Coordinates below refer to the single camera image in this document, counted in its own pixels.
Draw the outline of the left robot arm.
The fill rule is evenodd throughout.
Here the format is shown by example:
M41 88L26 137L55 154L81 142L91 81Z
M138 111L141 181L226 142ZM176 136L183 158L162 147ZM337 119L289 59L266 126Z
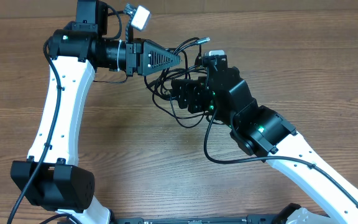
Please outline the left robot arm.
M11 166L20 199L73 223L114 221L94 194L94 175L78 165L81 120L97 69L147 76L180 63L179 56L155 42L134 38L133 31L145 29L151 17L148 9L126 5L129 22L119 27L124 40L108 37L110 12L105 2L78 1L75 20L44 43L50 78L39 130L26 159Z

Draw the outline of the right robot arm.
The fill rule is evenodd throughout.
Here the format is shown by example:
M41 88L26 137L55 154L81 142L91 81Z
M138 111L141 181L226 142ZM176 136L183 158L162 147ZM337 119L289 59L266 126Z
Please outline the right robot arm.
M210 68L197 80L172 80L181 108L209 111L231 128L231 137L251 161L267 162L310 198L334 223L358 223L358 189L325 162L282 115L259 106L237 68Z

